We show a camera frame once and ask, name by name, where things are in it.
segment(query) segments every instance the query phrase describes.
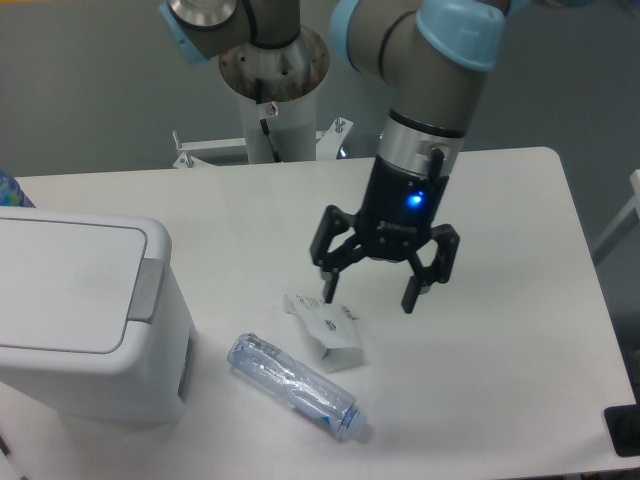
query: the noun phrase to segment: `screw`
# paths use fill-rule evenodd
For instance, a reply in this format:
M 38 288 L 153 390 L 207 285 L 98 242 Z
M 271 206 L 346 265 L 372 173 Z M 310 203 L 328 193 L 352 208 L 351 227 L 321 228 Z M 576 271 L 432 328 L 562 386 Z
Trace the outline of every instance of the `screw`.
M 346 124 L 347 124 L 347 122 L 344 121 L 344 118 L 342 118 L 342 117 L 336 118 L 336 132 L 337 133 L 342 133 L 342 131 L 344 130 L 344 126 Z
M 269 115 L 270 117 L 274 117 L 278 115 L 278 107 L 273 102 L 267 105 L 267 108 L 265 111 L 267 112 L 267 115 Z
M 176 150 L 178 150 L 178 151 L 182 150 L 182 142 L 178 138 L 178 131 L 177 130 L 173 131 L 173 141 L 176 144 Z
M 191 154 L 189 152 L 185 152 L 184 156 L 187 159 L 187 167 L 188 168 L 193 168 L 196 166 L 196 162 L 193 161 L 193 158 L 191 158 Z

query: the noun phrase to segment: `table surface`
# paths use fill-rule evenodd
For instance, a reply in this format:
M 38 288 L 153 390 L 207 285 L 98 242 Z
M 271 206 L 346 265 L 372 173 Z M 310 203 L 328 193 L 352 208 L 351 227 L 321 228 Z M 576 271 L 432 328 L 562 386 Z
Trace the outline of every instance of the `table surface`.
M 607 309 L 562 166 L 548 149 L 460 156 L 437 222 L 462 237 L 449 284 L 400 306 L 407 264 L 364 260 L 336 302 L 361 318 L 364 366 L 328 375 L 369 418 L 328 433 L 234 374 L 242 333 L 318 371 L 287 292 L 319 295 L 309 245 L 327 204 L 355 212 L 371 160 L 21 179 L 43 209 L 148 216 L 200 339 L 180 422 L 59 415 L 0 385 L 0 431 L 32 480 L 446 478 L 631 468 L 603 410 L 630 404 Z

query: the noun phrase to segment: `blue led light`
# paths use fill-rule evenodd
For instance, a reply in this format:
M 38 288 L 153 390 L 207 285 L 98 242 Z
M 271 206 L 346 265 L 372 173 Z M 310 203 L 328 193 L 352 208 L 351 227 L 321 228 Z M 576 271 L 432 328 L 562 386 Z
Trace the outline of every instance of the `blue led light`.
M 407 205 L 411 208 L 417 208 L 424 202 L 424 193 L 418 192 L 417 195 L 411 195 L 407 200 Z

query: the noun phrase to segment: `light blue joint cap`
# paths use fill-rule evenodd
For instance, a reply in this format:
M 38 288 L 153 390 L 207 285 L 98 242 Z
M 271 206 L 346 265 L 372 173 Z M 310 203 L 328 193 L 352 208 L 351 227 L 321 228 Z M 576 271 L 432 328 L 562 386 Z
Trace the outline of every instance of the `light blue joint cap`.
M 497 8 L 474 0 L 425 0 L 416 25 L 440 53 L 486 72 L 496 63 L 505 19 Z
M 333 51 L 352 67 L 349 58 L 349 23 L 360 0 L 340 0 L 331 14 L 329 22 L 329 43 Z
M 507 17 L 510 17 L 520 10 L 524 10 L 529 5 L 531 5 L 531 0 L 511 0 L 511 3 L 509 4 L 509 11 L 507 12 Z
M 158 7 L 158 11 L 160 12 L 160 15 L 162 15 L 164 23 L 169 27 L 169 32 L 173 37 L 173 41 L 176 42 L 178 47 L 180 47 L 180 51 L 182 52 L 182 55 L 184 55 L 184 58 L 187 59 L 187 62 L 191 65 L 206 62 L 207 57 L 202 55 L 202 52 L 200 52 L 193 42 L 189 40 L 189 37 L 184 33 L 178 21 L 173 18 L 173 15 L 171 15 L 169 6 L 166 3 L 163 3 Z

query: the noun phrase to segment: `plastic water bottle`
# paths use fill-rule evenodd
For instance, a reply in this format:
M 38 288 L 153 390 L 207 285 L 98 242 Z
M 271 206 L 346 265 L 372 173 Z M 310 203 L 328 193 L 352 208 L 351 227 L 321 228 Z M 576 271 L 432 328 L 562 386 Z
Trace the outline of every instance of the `plastic water bottle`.
M 35 208 L 29 197 L 20 189 L 16 179 L 2 170 L 0 170 L 0 206 Z
M 355 396 L 253 333 L 238 337 L 227 360 L 338 438 L 356 438 L 367 422 Z

